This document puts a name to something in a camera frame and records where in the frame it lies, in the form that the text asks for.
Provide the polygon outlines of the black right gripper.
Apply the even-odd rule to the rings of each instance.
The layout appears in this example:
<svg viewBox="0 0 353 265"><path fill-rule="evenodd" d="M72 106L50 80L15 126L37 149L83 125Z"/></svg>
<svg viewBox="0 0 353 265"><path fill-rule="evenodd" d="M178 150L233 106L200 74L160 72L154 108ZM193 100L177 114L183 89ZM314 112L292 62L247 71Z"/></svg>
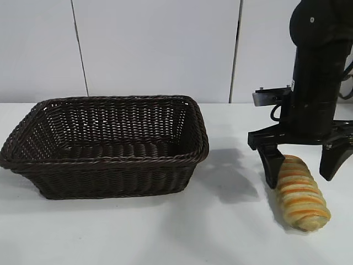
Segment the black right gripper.
<svg viewBox="0 0 353 265"><path fill-rule="evenodd" d="M259 89L253 93L255 106L280 108L277 124L248 134L248 145L258 150L266 183L275 189L285 160L279 144L322 144L333 133L334 113L345 64L352 49L350 41L334 41L320 47L297 47L292 84L285 88ZM352 137L323 146L319 173L331 181L352 156Z"/></svg>

